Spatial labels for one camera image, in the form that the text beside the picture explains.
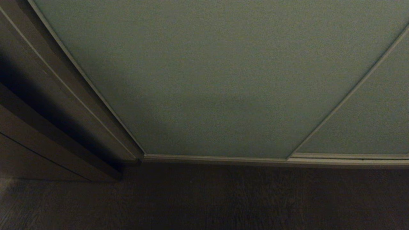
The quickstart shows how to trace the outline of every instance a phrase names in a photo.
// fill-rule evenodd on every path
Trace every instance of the floor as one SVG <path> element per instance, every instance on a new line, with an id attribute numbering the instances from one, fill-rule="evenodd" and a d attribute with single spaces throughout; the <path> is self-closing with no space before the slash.
<path id="1" fill-rule="evenodd" d="M 409 229 L 409 170 L 143 163 L 119 183 L 0 179 L 0 229 Z"/>

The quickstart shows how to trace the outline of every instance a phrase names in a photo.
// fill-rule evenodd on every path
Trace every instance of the dark floor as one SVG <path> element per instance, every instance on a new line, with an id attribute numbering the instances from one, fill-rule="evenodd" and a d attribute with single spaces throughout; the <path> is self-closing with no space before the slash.
<path id="1" fill-rule="evenodd" d="M 409 229 L 408 170 L 144 163 L 120 183 L 0 179 L 0 229 Z"/>

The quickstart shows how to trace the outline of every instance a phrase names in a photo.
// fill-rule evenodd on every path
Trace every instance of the wooden floor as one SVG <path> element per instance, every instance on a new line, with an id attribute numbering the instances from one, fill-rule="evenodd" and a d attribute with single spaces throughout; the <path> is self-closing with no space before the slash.
<path id="1" fill-rule="evenodd" d="M 0 229 L 409 229 L 408 170 L 143 163 L 119 183 L 0 179 Z"/>

